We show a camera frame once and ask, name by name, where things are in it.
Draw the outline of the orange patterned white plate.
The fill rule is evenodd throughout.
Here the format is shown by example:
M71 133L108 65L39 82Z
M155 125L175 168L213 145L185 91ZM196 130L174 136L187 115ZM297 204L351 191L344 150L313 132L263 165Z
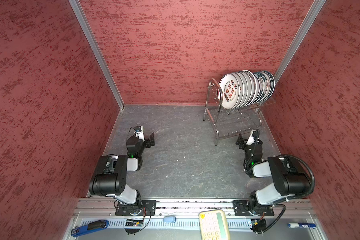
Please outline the orange patterned white plate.
M266 90L267 90L267 80L264 74L262 73L254 73L254 76L256 77L259 83L259 92L256 98L256 103L258 103L265 98Z

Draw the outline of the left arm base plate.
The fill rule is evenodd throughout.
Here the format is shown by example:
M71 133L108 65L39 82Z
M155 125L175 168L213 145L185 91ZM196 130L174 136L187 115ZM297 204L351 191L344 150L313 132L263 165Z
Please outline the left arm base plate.
M154 216L156 211L156 200L141 200L137 201L135 204L127 205L121 202L118 202L115 205L115 215L116 216Z

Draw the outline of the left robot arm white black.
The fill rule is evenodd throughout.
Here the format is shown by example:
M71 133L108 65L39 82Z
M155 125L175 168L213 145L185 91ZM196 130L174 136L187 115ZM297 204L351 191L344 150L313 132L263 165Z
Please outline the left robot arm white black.
M142 168L144 150L154 145L154 133L146 139L137 132L126 141L126 155L101 156L89 183L90 195L113 198L116 216L154 216L157 201L143 200L139 191L127 184L127 173Z

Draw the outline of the green rimmed plate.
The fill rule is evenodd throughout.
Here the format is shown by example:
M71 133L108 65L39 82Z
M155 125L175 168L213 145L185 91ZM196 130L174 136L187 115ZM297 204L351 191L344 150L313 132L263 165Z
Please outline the green rimmed plate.
M266 90L265 97L263 98L263 102L265 102L272 96L272 94L275 90L276 82L275 82L274 76L270 72L260 71L260 73L263 74L267 80L267 90Z

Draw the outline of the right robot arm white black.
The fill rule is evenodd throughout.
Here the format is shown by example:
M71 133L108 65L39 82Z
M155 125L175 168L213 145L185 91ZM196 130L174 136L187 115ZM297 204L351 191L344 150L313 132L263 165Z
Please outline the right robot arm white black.
M305 198L314 191L314 173L302 159L292 155L263 159L263 142L257 131L249 139L239 135L236 145L245 152L243 167L249 177L272 179L268 186L251 192L247 200L233 202L237 216L272 216L273 206Z

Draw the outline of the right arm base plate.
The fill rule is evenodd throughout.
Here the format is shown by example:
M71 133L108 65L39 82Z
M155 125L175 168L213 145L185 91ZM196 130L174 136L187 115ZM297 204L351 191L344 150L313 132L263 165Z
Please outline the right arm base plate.
M275 215L271 205L260 205L248 200L234 200L233 209L237 217L273 217Z

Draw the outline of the stainless steel dish rack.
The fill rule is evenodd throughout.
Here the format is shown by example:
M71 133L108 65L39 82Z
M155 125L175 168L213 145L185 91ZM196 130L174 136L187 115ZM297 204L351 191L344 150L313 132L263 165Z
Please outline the stainless steel dish rack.
M225 109L220 96L222 89L215 79L209 81L203 120L211 123L215 133L214 145L220 140L247 134L259 129L266 121L260 116L262 108L276 103L274 98L236 109Z

